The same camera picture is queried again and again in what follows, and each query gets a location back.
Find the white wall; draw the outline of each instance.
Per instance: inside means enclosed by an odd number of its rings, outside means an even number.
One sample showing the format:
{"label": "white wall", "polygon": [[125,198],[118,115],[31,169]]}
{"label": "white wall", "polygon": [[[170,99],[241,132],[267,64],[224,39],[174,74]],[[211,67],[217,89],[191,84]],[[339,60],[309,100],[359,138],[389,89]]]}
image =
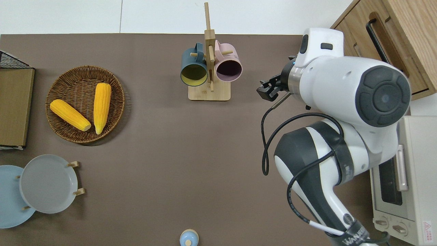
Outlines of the white wall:
{"label": "white wall", "polygon": [[[352,0],[209,0],[216,34],[302,34]],[[0,34],[203,33],[203,0],[0,0]]]}

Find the wicker basket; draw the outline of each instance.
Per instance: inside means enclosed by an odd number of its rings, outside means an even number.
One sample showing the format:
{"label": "wicker basket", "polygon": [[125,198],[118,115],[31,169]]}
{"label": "wicker basket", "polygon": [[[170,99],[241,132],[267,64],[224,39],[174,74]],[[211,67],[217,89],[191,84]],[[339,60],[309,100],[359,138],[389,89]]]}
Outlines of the wicker basket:
{"label": "wicker basket", "polygon": [[[93,121],[94,93],[97,83],[111,85],[111,103],[108,120],[100,135],[96,134]],[[81,113],[91,123],[85,132],[73,127],[50,110],[50,103],[62,99]],[[74,143],[90,143],[101,139],[119,122],[125,108],[125,94],[120,81],[110,71],[101,67],[82,66],[62,74],[51,86],[45,100],[45,115],[50,127],[61,138]]]}

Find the robotic arm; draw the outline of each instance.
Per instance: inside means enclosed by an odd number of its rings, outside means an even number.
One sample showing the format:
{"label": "robotic arm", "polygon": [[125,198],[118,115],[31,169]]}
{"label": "robotic arm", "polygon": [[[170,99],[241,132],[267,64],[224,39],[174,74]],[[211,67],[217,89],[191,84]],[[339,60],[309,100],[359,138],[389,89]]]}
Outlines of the robotic arm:
{"label": "robotic arm", "polygon": [[[257,91],[263,99],[274,101],[278,91],[288,91],[337,121],[336,125],[326,119],[284,134],[276,147],[279,173],[317,222],[302,219],[326,231],[334,246],[376,245],[369,243],[369,233],[343,206],[333,187],[395,155],[397,122],[407,111],[411,95],[405,75],[378,60],[343,56],[340,31],[310,28],[297,57],[281,74],[261,83]],[[318,165],[308,168],[317,161]]]}

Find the corn cob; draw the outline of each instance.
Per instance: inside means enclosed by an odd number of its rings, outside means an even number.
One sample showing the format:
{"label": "corn cob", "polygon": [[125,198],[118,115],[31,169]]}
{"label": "corn cob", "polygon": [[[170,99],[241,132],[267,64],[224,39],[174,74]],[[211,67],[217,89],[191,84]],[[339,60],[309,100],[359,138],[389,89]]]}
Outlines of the corn cob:
{"label": "corn cob", "polygon": [[57,116],[81,131],[86,131],[91,127],[91,123],[85,117],[61,99],[53,100],[50,103],[50,109]]}
{"label": "corn cob", "polygon": [[97,135],[101,134],[106,125],[111,102],[111,85],[99,83],[94,95],[94,126]]}

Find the dark green mug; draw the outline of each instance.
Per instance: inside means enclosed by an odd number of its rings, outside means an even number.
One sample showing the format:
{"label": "dark green mug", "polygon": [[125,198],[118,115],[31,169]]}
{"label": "dark green mug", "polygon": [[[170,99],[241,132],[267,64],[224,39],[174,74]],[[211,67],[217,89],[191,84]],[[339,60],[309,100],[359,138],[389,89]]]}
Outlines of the dark green mug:
{"label": "dark green mug", "polygon": [[208,78],[206,61],[203,57],[203,44],[196,43],[194,48],[189,48],[182,54],[180,79],[188,86],[199,86]]}

